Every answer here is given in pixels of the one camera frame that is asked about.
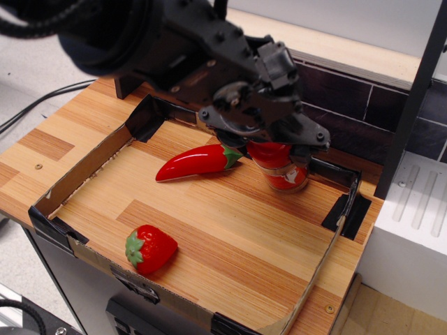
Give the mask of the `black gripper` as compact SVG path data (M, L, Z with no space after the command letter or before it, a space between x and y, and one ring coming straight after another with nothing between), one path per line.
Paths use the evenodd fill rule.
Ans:
M246 82L220 88L198 117L220 143L236 151L246 151L250 141L292 145L290 160L296 166L310 164L311 150L326 151L330 146L329 131L304 114L296 93L273 96Z

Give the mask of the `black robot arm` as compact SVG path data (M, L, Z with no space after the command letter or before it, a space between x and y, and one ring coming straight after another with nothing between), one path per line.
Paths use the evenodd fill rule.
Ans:
M226 1L2 1L1 34L57 36L82 71L147 82L195 105L225 145L291 146L304 165L327 151L329 132L302 110L300 78L283 43L253 38L226 19Z

